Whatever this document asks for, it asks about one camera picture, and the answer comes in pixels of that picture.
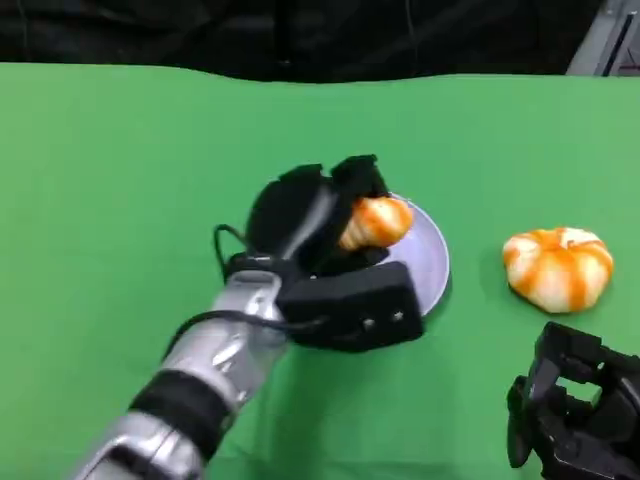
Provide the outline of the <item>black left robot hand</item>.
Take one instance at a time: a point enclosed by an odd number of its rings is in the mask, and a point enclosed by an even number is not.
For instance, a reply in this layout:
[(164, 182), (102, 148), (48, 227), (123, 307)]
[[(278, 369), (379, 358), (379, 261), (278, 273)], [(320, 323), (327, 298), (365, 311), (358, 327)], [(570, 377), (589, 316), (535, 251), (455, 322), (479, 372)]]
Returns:
[(350, 156), (330, 170), (304, 164), (258, 194), (245, 227), (247, 255), (286, 282), (359, 277), (388, 258), (413, 224), (375, 155)]

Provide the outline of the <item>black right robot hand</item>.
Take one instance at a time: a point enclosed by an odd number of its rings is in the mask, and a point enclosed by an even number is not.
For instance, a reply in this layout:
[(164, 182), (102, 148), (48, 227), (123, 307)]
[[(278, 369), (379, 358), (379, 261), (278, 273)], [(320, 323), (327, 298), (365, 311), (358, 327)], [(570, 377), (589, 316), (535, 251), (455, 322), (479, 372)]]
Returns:
[(547, 323), (527, 375), (507, 393), (507, 455), (530, 455), (545, 479), (639, 476), (639, 358), (601, 338)]

